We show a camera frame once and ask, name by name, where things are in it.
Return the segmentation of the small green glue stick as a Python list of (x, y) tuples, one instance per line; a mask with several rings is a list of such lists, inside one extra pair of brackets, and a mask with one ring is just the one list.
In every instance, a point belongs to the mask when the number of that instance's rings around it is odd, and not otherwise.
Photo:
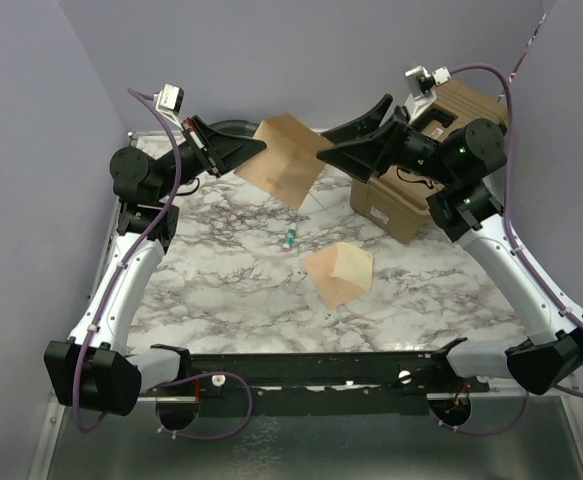
[(297, 234), (297, 225), (296, 224), (292, 224), (285, 235), (285, 238), (283, 240), (283, 244), (282, 244), (282, 248), (284, 250), (289, 250), (291, 248), (291, 246), (294, 243), (295, 237)]

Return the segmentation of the pink tan envelope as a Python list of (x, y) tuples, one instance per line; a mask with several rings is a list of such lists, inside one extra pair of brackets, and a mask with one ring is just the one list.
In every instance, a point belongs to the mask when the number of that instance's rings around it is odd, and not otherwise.
[(328, 310), (359, 298), (372, 287), (373, 255), (350, 243), (336, 242), (301, 262)]

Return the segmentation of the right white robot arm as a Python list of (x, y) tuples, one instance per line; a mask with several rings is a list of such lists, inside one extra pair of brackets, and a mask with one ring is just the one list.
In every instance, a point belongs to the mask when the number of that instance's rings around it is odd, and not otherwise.
[(374, 131), (318, 152), (319, 160), (366, 183), (390, 168), (432, 180), (433, 222), (481, 265), (520, 320), (525, 339), (461, 340), (430, 367), (432, 383), (452, 391), (466, 378), (511, 378), (542, 395), (583, 365), (583, 308), (529, 253), (484, 179), (507, 161), (502, 128), (478, 118), (434, 140), (414, 129), (398, 107)]

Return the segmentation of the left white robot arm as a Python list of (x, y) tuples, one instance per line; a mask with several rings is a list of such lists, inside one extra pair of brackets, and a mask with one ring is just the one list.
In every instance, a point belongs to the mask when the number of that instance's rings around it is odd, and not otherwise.
[(128, 415), (139, 396), (161, 386), (177, 395), (191, 385), (187, 350), (158, 346), (129, 355), (129, 330), (149, 279), (177, 229), (179, 208), (170, 194), (202, 173), (229, 173), (263, 152), (250, 135), (218, 130), (199, 117), (182, 123), (177, 148), (153, 158), (135, 146), (110, 160), (120, 201), (106, 270), (80, 322), (65, 341), (52, 341), (44, 363), (58, 401), (76, 410)]

